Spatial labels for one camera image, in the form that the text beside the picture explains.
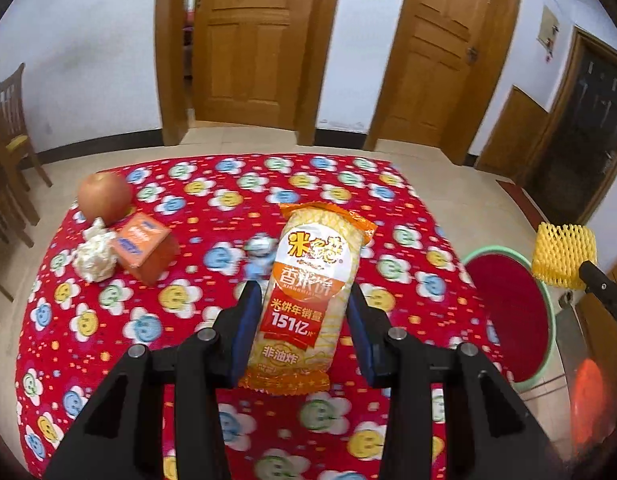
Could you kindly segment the yellow foam fruit net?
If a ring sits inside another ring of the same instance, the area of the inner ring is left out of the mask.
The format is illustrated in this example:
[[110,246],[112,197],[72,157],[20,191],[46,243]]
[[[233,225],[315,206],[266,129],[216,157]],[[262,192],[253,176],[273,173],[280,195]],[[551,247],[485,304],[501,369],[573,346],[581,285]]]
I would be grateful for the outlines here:
[[598,262],[591,229],[579,224],[540,223],[531,265],[534,278],[553,287],[583,290],[586,285],[579,277],[579,267],[586,261]]

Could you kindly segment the dark entrance door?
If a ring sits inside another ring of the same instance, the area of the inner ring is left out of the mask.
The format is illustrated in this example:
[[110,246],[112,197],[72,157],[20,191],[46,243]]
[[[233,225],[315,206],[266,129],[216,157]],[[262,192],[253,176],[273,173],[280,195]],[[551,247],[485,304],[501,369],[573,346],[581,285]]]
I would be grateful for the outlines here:
[[525,190],[553,224],[587,221],[617,173],[617,56],[585,47]]

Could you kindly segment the rice cracker snack bag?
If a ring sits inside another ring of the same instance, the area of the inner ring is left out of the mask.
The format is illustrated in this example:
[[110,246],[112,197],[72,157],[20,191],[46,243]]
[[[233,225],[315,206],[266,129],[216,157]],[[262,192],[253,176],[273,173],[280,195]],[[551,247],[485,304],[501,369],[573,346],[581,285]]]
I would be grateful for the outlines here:
[[329,370],[363,247],[377,226],[355,211],[282,204],[278,240],[246,371],[239,385],[272,396],[330,388]]

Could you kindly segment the red door mat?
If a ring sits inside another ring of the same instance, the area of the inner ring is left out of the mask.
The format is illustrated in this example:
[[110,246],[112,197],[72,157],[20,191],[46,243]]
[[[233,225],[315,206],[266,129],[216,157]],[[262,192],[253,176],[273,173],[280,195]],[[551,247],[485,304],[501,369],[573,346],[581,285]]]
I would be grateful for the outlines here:
[[521,186],[513,182],[497,180],[497,184],[509,195],[515,206],[520,209],[534,231],[537,231],[541,222],[545,221],[543,214],[531,201]]

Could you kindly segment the apple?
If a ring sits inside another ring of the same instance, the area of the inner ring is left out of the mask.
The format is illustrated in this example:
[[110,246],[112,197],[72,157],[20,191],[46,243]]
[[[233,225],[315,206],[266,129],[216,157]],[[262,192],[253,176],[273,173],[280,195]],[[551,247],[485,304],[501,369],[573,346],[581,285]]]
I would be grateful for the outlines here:
[[120,221],[130,211],[133,191],[115,172],[90,174],[77,190],[77,205],[87,222],[101,218],[106,226]]

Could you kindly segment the wooden door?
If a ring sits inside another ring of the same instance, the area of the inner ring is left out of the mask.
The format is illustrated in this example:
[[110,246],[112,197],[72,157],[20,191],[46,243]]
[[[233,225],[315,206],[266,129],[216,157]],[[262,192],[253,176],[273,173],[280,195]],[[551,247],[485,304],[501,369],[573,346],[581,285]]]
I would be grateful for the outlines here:
[[441,143],[490,1],[404,0],[377,115],[381,139]]
[[312,6],[313,0],[197,0],[197,119],[293,129]]

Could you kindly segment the wooden wall cabinet panel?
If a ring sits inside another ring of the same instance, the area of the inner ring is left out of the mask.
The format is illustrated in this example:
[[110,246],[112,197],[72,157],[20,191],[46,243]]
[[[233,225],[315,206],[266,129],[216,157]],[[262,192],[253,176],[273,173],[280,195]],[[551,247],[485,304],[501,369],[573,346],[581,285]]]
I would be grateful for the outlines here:
[[548,116],[525,91],[513,86],[476,168],[519,182]]

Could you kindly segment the left wooden door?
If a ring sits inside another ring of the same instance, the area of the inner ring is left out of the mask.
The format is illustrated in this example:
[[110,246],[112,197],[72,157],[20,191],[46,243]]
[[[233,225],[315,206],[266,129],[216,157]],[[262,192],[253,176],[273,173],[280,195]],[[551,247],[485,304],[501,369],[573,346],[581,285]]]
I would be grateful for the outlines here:
[[197,119],[293,129],[312,6],[313,0],[197,0]]

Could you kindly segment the wall electrical box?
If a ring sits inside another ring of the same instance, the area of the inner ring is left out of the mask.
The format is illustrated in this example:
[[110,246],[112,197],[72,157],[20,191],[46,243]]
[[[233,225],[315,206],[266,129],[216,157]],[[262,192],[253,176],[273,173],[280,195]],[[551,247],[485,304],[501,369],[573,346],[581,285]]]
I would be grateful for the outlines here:
[[555,50],[555,42],[557,41],[560,31],[560,23],[555,14],[548,8],[543,7],[537,40],[546,51],[546,61],[550,62],[553,58],[553,50]]

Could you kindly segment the wooden side cabinet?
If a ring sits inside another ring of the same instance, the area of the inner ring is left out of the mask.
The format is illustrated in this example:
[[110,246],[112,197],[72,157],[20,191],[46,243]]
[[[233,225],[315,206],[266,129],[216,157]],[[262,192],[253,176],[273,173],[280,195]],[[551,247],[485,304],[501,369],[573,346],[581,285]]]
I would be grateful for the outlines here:
[[[617,284],[617,263],[607,274]],[[589,356],[608,380],[617,382],[617,318],[593,296],[587,294],[576,305]]]

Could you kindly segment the red bin with green rim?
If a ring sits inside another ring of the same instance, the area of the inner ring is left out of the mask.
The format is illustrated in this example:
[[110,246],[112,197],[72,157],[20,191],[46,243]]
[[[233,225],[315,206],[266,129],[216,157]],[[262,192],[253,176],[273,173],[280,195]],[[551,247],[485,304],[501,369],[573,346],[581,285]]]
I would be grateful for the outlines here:
[[491,245],[462,261],[491,320],[487,333],[499,345],[510,382],[519,392],[540,384],[555,351],[555,312],[549,290],[532,273],[529,259]]

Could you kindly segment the red smiley flower tablecloth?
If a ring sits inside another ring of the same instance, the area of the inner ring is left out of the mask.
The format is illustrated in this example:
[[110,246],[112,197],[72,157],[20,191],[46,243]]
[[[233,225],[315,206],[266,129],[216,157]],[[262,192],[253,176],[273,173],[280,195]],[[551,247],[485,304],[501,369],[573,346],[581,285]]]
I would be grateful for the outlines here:
[[[415,189],[388,162],[323,155],[235,155],[126,166],[134,211],[170,229],[180,252],[154,285],[124,270],[100,284],[72,266],[87,221],[72,206],[52,239],[20,333],[17,420],[28,469],[40,476],[62,437],[122,353],[179,344],[232,306],[246,241],[276,238],[283,203],[330,202],[377,229],[360,254],[368,304],[426,344],[470,341],[497,367],[498,344],[468,272]],[[372,479],[379,471],[389,393],[361,377],[343,335],[330,388],[312,396],[246,389],[218,396],[225,450],[237,479]]]

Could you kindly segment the small paper ball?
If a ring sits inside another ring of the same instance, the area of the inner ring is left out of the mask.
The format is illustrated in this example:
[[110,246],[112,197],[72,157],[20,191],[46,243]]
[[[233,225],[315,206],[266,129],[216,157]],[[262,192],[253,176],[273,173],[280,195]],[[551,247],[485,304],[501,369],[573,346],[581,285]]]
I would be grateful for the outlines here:
[[101,218],[83,232],[84,242],[72,252],[75,273],[86,283],[99,283],[110,278],[118,263],[113,250],[116,234],[109,230]]

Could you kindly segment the middle wooden door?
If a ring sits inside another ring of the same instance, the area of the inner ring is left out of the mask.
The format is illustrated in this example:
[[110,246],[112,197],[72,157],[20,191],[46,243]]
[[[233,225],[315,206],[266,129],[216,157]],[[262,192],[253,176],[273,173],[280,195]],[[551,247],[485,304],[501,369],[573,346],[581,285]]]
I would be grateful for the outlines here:
[[377,115],[381,139],[441,143],[490,1],[404,0]]

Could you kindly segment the orange cardboard box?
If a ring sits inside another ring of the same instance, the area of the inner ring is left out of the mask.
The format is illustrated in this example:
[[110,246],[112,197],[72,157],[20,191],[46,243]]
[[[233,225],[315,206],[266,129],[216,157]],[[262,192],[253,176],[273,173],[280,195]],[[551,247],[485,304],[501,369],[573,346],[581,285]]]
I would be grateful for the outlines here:
[[112,249],[120,265],[146,285],[156,284],[180,252],[172,231],[143,212],[116,232]]

